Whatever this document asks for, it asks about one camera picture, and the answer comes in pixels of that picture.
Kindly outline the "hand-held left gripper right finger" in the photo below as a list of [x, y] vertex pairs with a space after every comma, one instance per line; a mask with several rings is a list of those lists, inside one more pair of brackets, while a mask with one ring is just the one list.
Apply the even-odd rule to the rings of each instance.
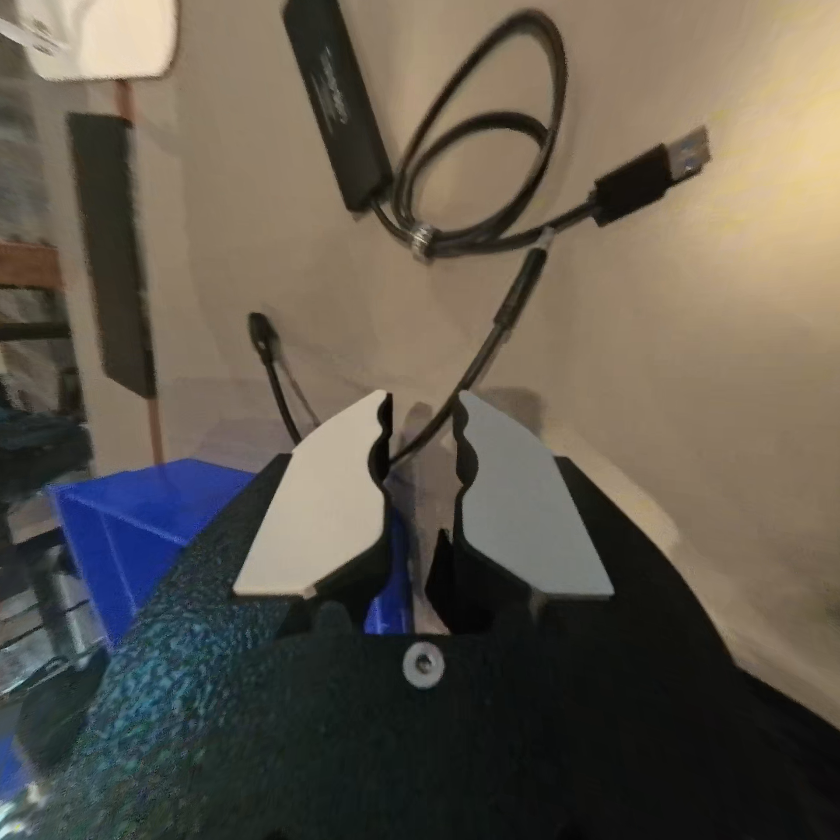
[[489, 597], [612, 597], [614, 586], [553, 453], [525, 426], [471, 392], [453, 430], [454, 537]]

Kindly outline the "wooden shelf rack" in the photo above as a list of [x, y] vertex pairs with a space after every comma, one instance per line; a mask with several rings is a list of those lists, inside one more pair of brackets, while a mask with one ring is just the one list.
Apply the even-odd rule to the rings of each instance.
[[[57, 248], [2, 241], [2, 291], [44, 292], [48, 315], [34, 322], [2, 320], [2, 344], [70, 343]], [[57, 369], [57, 405], [42, 411], [13, 404], [2, 382], [2, 502], [33, 496], [43, 487], [88, 470], [92, 457], [81, 380], [74, 364]]]

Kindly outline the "black rectangular desk pad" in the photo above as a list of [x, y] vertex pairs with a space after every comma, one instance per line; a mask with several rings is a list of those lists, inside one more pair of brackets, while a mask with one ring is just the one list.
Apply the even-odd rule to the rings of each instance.
[[70, 112], [66, 127], [102, 368], [151, 400], [156, 376], [135, 225], [132, 126], [116, 115]]

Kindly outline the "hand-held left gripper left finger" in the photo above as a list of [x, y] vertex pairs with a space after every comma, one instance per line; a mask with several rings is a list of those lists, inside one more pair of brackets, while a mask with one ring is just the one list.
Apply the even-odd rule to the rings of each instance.
[[373, 391], [290, 455], [233, 584], [241, 598], [309, 598], [385, 535], [392, 395]]

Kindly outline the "blue plastic bin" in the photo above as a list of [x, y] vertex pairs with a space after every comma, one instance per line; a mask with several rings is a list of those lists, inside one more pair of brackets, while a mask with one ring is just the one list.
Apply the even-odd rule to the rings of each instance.
[[164, 620], [209, 612], [224, 627], [255, 620], [272, 633], [305, 632], [326, 602], [376, 635], [413, 634], [406, 526], [384, 487], [385, 535], [315, 596], [233, 593], [291, 454], [255, 476], [186, 458], [57, 486], [51, 491], [75, 567], [116, 650], [155, 597]]

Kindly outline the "black usb hub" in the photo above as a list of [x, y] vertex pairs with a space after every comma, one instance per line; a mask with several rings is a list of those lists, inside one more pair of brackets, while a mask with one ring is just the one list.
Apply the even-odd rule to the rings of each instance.
[[340, 3], [289, 1], [281, 16], [343, 204], [365, 214], [392, 168]]

